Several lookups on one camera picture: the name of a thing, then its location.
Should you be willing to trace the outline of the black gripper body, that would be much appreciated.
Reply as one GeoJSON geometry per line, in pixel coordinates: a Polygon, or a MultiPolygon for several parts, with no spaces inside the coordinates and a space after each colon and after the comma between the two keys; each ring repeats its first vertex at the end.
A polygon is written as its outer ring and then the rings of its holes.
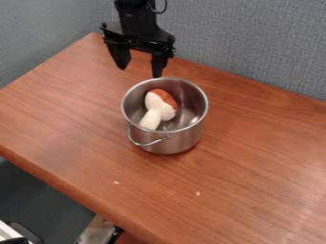
{"type": "Polygon", "coordinates": [[[155,0],[114,0],[113,3],[120,30],[112,30],[101,23],[104,43],[125,43],[130,50],[164,52],[167,58],[171,58],[175,53],[175,37],[156,23],[156,15],[165,9],[155,9],[155,0]]]}

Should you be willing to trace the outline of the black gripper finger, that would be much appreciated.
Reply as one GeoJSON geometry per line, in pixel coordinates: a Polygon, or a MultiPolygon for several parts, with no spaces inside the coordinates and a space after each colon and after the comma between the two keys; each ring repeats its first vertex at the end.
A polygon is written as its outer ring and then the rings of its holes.
{"type": "Polygon", "coordinates": [[[157,78],[161,76],[163,69],[167,66],[167,55],[164,52],[155,52],[151,55],[151,71],[152,77],[157,78]]]}
{"type": "Polygon", "coordinates": [[[125,43],[106,43],[106,48],[116,66],[124,70],[130,60],[129,46],[125,43]]]}

